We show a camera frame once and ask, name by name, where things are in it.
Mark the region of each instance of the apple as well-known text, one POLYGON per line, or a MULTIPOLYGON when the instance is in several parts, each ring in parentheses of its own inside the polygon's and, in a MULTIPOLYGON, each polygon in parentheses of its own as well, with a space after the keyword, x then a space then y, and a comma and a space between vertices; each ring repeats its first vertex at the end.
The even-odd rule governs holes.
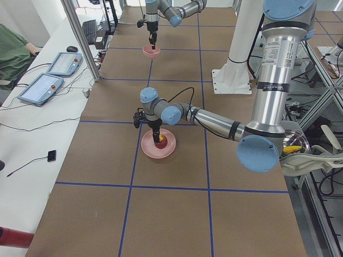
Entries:
POLYGON ((163 149, 166 147, 168 143, 168 140, 167 140, 167 137, 163 134, 160 134, 160 142, 159 143, 155 143, 155 146, 158 148, 158 149, 163 149))

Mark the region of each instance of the black keyboard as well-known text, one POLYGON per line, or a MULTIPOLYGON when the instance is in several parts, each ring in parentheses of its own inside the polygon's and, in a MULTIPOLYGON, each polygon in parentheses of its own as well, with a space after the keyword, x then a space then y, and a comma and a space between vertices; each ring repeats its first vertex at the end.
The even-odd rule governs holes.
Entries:
POLYGON ((96 21, 85 21, 84 23, 82 23, 82 30, 85 33, 88 44, 94 44, 96 39, 96 21))

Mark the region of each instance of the person's arm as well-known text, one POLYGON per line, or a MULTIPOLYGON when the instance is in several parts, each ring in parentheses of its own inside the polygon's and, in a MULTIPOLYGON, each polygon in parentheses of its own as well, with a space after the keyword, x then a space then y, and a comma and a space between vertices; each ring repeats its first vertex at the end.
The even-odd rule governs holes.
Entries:
POLYGON ((36 56, 38 49, 31 43, 25 45, 26 49, 30 52, 31 55, 36 56))

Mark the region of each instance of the black computer mouse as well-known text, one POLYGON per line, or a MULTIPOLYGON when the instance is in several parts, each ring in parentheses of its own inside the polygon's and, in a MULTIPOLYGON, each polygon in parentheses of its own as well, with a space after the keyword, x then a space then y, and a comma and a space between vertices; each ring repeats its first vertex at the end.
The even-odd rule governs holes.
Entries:
POLYGON ((79 49, 77 49, 77 47, 74 47, 74 46, 68 46, 66 48, 66 51, 67 52, 77 52, 79 49))

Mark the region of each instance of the yellow object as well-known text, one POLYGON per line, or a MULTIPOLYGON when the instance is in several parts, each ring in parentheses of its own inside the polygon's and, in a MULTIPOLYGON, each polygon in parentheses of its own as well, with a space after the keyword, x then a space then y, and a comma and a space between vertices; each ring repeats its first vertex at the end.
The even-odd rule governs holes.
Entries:
POLYGON ((284 152, 286 154, 294 154, 296 152, 298 152, 301 149, 301 146, 286 146, 284 148, 284 152))

